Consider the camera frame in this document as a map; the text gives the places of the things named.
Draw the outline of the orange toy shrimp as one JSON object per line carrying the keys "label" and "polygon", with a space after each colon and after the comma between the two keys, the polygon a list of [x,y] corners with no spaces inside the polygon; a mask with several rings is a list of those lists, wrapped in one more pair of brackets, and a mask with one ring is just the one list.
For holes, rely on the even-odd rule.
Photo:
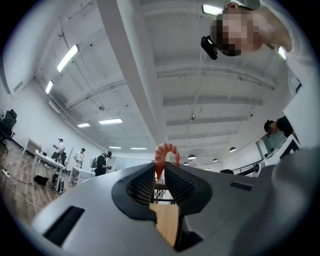
{"label": "orange toy shrimp", "polygon": [[155,173],[156,179],[160,180],[165,169],[167,153],[173,153],[176,166],[180,165],[180,153],[177,147],[171,143],[162,143],[155,149]]}

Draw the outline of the white desk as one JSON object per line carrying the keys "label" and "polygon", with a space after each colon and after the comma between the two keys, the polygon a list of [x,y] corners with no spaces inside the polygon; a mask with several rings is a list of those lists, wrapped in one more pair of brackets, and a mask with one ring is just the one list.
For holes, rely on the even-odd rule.
{"label": "white desk", "polygon": [[22,147],[22,153],[25,154],[29,152],[32,155],[36,155],[36,151],[41,152],[44,150],[44,147],[41,144],[38,144],[33,139],[28,138]]}
{"label": "white desk", "polygon": [[30,178],[29,178],[29,183],[34,184],[34,177],[35,177],[35,171],[36,171],[36,165],[38,160],[41,160],[53,167],[55,167],[55,172],[58,173],[58,177],[56,179],[56,182],[53,184],[53,188],[56,192],[59,192],[62,194],[65,189],[64,189],[64,179],[62,177],[62,172],[64,169],[64,166],[56,162],[55,160],[51,159],[49,156],[44,156],[41,154],[37,149],[35,150],[35,156],[31,165],[31,173],[30,173]]}
{"label": "white desk", "polygon": [[74,165],[70,171],[69,183],[75,186],[95,176],[96,174],[93,170],[87,171]]}

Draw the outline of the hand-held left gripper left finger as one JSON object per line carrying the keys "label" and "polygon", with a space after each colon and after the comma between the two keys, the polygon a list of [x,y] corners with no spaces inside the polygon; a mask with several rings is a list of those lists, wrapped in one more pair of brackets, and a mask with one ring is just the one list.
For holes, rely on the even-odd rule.
{"label": "hand-held left gripper left finger", "polygon": [[128,185],[155,179],[153,163],[101,175],[48,204],[32,228],[57,245],[59,255],[175,256],[156,229],[156,214],[135,201]]}

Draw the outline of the black metal railing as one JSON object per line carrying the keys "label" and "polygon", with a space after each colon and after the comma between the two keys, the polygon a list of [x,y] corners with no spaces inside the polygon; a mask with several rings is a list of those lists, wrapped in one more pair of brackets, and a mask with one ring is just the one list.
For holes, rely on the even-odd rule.
{"label": "black metal railing", "polygon": [[263,160],[256,161],[254,163],[233,169],[232,172],[234,175],[241,175],[241,176],[250,176],[253,173],[258,173],[260,170],[260,162]]}

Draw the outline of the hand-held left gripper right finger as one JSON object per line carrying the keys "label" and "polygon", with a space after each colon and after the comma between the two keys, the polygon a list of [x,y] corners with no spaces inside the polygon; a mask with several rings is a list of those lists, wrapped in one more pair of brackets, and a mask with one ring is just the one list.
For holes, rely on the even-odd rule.
{"label": "hand-held left gripper right finger", "polygon": [[210,172],[166,162],[165,184],[178,207],[174,250],[200,254],[230,244],[240,227],[257,213],[272,183],[273,167],[258,177]]}

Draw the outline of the person's white shirt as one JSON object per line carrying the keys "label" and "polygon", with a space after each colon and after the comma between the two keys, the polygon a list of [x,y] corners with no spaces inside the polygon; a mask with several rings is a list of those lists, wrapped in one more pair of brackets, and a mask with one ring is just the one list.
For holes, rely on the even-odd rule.
{"label": "person's white shirt", "polygon": [[301,83],[284,115],[304,148],[320,147],[320,63],[310,41],[289,12],[276,0],[260,0],[287,28],[292,49],[285,52],[288,69]]}

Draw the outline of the black bag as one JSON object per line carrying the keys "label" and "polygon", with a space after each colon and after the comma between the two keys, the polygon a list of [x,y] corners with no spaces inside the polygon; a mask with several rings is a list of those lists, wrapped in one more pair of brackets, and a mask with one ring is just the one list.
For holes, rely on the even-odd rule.
{"label": "black bag", "polygon": [[47,182],[49,181],[49,178],[47,177],[43,177],[43,176],[40,176],[40,175],[36,175],[33,180],[39,184],[39,185],[42,185],[42,186],[45,186],[47,184]]}

